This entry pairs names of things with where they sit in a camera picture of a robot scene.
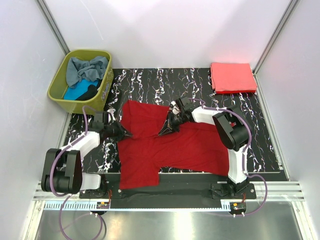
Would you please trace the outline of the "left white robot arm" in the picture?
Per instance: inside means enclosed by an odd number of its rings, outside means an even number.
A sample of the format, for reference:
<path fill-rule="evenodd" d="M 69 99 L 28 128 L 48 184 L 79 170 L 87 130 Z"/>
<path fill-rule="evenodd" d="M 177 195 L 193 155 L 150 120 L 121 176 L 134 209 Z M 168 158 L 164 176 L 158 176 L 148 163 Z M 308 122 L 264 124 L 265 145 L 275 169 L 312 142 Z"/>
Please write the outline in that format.
<path fill-rule="evenodd" d="M 85 117 L 85 131 L 61 148 L 50 148 L 45 155 L 41 189 L 57 197 L 90 190 L 97 198 L 108 193 L 108 186 L 97 173 L 85 173 L 82 159 L 106 139 L 121 141 L 133 136 L 111 112 L 98 111 L 93 120 Z"/>

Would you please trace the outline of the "red t shirt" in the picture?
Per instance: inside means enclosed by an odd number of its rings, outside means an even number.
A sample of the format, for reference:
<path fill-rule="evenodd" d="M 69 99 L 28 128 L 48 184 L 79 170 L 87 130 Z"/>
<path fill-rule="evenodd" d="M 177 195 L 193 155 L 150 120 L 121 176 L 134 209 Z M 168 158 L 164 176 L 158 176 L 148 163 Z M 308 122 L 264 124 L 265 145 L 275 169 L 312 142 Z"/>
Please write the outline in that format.
<path fill-rule="evenodd" d="M 228 149 L 214 125 L 187 122 L 179 132 L 158 135 L 168 109 L 133 100 L 123 105 L 120 123 L 133 136 L 117 144 L 120 189 L 157 186 L 164 167 L 227 176 Z"/>

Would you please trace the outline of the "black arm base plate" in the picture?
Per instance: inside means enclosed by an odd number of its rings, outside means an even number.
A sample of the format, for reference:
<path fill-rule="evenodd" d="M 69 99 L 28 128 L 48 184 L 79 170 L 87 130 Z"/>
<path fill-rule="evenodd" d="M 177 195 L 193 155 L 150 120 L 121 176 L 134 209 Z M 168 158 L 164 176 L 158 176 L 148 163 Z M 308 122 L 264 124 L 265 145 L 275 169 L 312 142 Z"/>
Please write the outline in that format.
<path fill-rule="evenodd" d="M 227 179 L 210 173 L 160 173 L 156 186 L 120 188 L 120 174 L 104 174 L 99 190 L 85 190 L 80 199 L 110 201 L 112 210 L 159 211 L 161 209 L 214 209 L 222 201 L 256 200 L 255 187 L 250 183 L 239 193 L 227 193 Z"/>

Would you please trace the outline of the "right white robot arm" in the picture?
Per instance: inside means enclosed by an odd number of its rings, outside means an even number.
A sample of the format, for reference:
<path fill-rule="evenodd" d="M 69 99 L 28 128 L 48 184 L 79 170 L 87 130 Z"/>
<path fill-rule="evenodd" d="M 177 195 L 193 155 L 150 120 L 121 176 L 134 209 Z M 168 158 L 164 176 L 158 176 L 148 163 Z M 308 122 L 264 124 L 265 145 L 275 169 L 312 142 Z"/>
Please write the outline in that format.
<path fill-rule="evenodd" d="M 228 150 L 229 170 L 226 183 L 212 192 L 220 197 L 239 198 L 249 186 L 247 168 L 248 148 L 252 130 L 242 111 L 236 107 L 213 108 L 197 98 L 181 97 L 169 105 L 159 136 L 176 133 L 187 123 L 214 125 L 221 142 Z"/>

